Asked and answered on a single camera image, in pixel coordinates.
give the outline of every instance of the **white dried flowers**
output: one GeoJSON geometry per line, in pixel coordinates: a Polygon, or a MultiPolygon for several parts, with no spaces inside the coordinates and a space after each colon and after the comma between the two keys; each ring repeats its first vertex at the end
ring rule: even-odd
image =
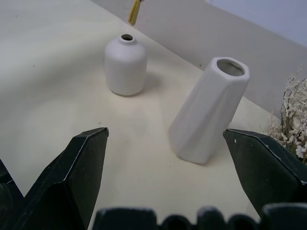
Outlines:
{"type": "Polygon", "coordinates": [[[307,78],[298,79],[301,67],[290,75],[283,93],[281,124],[270,119],[268,133],[307,164],[307,78]]]}

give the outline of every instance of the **table surface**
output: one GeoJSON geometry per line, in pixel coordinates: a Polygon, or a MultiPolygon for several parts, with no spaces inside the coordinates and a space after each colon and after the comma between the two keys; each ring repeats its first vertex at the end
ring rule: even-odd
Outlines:
{"type": "MultiPolygon", "coordinates": [[[[170,149],[167,129],[200,69],[89,0],[0,4],[0,158],[24,195],[73,136],[108,127],[93,217],[101,207],[151,207],[159,222],[172,213],[195,222],[205,205],[257,217],[224,140],[204,165],[170,149]],[[149,53],[146,86],[132,97],[110,92],[104,77],[104,48],[122,33],[149,53]]],[[[269,116],[243,97],[230,127],[262,132],[269,116]]]]}

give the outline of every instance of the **white vase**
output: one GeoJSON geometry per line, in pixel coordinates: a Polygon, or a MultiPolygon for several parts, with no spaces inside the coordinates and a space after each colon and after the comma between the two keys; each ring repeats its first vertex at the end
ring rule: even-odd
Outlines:
{"type": "Polygon", "coordinates": [[[140,92],[145,83],[146,67],[146,49],[135,37],[124,34],[106,46],[106,82],[112,92],[125,96],[140,92]]]}
{"type": "Polygon", "coordinates": [[[169,128],[180,158],[205,163],[215,153],[249,81],[249,70],[230,57],[215,57],[169,128]]]}

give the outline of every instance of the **vase neck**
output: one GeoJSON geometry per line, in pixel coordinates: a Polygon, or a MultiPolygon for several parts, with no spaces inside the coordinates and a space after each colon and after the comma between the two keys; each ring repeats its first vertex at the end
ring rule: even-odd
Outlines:
{"type": "Polygon", "coordinates": [[[118,38],[118,40],[121,43],[126,44],[126,45],[135,44],[137,42],[136,39],[132,35],[129,35],[129,34],[123,34],[122,36],[118,38]]]}

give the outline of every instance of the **white wall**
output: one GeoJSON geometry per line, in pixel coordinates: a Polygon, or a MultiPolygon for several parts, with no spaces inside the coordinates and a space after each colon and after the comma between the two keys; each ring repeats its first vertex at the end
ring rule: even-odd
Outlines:
{"type": "Polygon", "coordinates": [[[307,46],[306,0],[206,0],[206,2],[307,46]]]}
{"type": "MultiPolygon", "coordinates": [[[[125,22],[134,2],[93,1],[125,22]]],[[[135,28],[200,69],[213,57],[233,57],[247,64],[251,78],[244,95],[277,115],[289,74],[300,64],[307,69],[306,46],[205,0],[144,0],[135,28]]]]}

